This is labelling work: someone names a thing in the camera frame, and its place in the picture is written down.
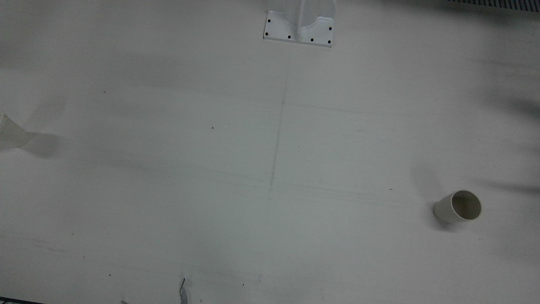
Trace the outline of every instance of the metal grille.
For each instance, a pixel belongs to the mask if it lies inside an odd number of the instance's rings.
[[[493,6],[502,9],[521,10],[538,12],[540,0],[448,0],[449,2],[460,2],[484,6]]]

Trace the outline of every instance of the clear plastic cup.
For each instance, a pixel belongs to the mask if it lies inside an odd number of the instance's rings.
[[[14,148],[24,146],[30,140],[30,135],[0,112],[0,147]]]

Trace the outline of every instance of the plastic cup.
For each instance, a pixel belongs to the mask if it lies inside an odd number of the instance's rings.
[[[0,147],[14,148],[24,146],[30,140],[30,135],[0,112]]]
[[[456,191],[433,207],[435,216],[447,223],[472,221],[480,216],[481,211],[480,200],[467,190]]]

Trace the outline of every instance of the paper cup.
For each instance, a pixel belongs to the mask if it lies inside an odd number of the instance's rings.
[[[30,140],[30,136],[9,117],[0,112],[0,147],[21,147]]]
[[[480,200],[467,190],[456,191],[433,207],[435,216],[447,223],[472,221],[480,215],[481,211]]]

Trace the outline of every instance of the cup rim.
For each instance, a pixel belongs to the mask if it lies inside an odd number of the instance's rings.
[[[465,217],[461,216],[459,213],[457,213],[456,209],[454,209],[454,196],[459,192],[467,192],[468,194],[472,195],[476,199],[476,201],[478,203],[478,208],[480,210],[478,211],[478,214],[475,217],[473,217],[472,219],[468,219],[468,218],[465,218]],[[478,196],[476,194],[474,194],[473,192],[471,192],[469,190],[462,189],[462,190],[458,190],[458,191],[455,191],[454,193],[452,193],[452,197],[450,198],[450,206],[452,207],[452,211],[454,212],[454,214],[457,215],[459,218],[463,219],[464,221],[475,220],[478,217],[480,217],[480,215],[482,214],[482,202],[480,201],[480,199],[478,198]]]

